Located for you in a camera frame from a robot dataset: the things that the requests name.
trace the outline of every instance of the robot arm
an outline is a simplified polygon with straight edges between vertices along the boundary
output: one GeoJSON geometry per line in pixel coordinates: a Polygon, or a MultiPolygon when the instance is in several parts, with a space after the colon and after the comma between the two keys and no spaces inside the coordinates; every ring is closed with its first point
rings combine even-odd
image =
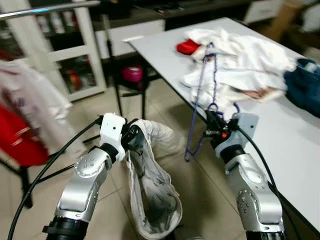
{"type": "Polygon", "coordinates": [[[248,240],[283,240],[282,206],[270,190],[268,179],[256,161],[244,151],[248,140],[234,126],[253,136],[258,117],[235,113],[226,124],[214,112],[207,112],[207,137],[217,157],[225,164],[225,173],[236,196],[237,209],[248,240]]]}
{"type": "Polygon", "coordinates": [[[62,192],[54,218],[43,228],[47,240],[83,240],[93,215],[101,185],[112,164],[125,157],[125,149],[138,130],[112,113],[103,116],[100,147],[93,148],[77,161],[73,176],[62,192]]]}

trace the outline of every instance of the gray fabric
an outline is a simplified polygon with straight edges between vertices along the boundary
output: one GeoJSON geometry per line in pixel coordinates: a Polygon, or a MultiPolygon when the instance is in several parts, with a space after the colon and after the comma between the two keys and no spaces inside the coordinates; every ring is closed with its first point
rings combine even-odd
{"type": "Polygon", "coordinates": [[[130,143],[130,204],[138,232],[148,240],[159,240],[172,232],[182,218],[179,194],[170,175],[155,161],[152,146],[166,154],[177,152],[184,145],[182,135],[160,123],[138,120],[141,131],[130,143]]]}

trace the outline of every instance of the red cloth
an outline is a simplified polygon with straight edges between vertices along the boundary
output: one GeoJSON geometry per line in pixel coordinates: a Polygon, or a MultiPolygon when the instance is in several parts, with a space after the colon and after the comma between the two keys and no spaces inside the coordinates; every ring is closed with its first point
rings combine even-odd
{"type": "Polygon", "coordinates": [[[186,54],[186,55],[191,55],[193,54],[197,49],[198,47],[200,47],[201,45],[200,44],[197,44],[195,43],[194,41],[192,41],[191,39],[187,40],[187,41],[184,41],[182,43],[179,43],[177,46],[176,46],[176,50],[179,52],[179,53],[182,53],[182,54],[186,54]]]}
{"type": "Polygon", "coordinates": [[[43,164],[48,150],[32,138],[29,126],[15,113],[0,105],[0,148],[20,166],[43,164]]]}

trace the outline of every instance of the drawer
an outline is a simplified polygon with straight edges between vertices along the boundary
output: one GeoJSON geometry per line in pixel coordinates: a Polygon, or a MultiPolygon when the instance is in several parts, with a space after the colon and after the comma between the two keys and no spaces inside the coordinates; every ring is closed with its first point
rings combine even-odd
{"type": "Polygon", "coordinates": [[[252,2],[243,21],[249,24],[274,18],[277,16],[282,3],[283,0],[262,0],[252,2]]]}
{"type": "MultiPolygon", "coordinates": [[[[163,19],[148,21],[128,26],[121,26],[109,29],[109,35],[112,43],[114,56],[132,53],[135,50],[125,41],[133,38],[143,38],[147,35],[161,33],[165,30],[165,21],[163,19]]],[[[95,36],[99,48],[100,57],[106,59],[109,57],[104,31],[96,31],[95,36]]]]}

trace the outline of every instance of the white table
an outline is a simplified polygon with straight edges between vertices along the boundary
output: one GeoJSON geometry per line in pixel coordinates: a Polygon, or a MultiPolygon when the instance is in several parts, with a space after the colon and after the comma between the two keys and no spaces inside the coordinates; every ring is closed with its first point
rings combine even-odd
{"type": "MultiPolygon", "coordinates": [[[[192,71],[193,63],[190,57],[176,52],[176,45],[184,41],[187,30],[216,27],[230,33],[269,40],[235,21],[220,18],[150,35],[130,44],[181,98],[193,106],[190,90],[180,84],[182,76],[192,71]]],[[[301,57],[282,47],[289,57],[301,57]]],[[[239,106],[242,112],[259,116],[253,140],[266,158],[280,193],[320,232],[320,120],[297,108],[285,97],[266,103],[248,100],[240,102],[239,106]]],[[[226,117],[232,111],[233,108],[227,110],[226,117]]],[[[206,117],[202,110],[199,114],[206,117]]],[[[263,168],[259,156],[249,144],[245,150],[263,168]]]]}

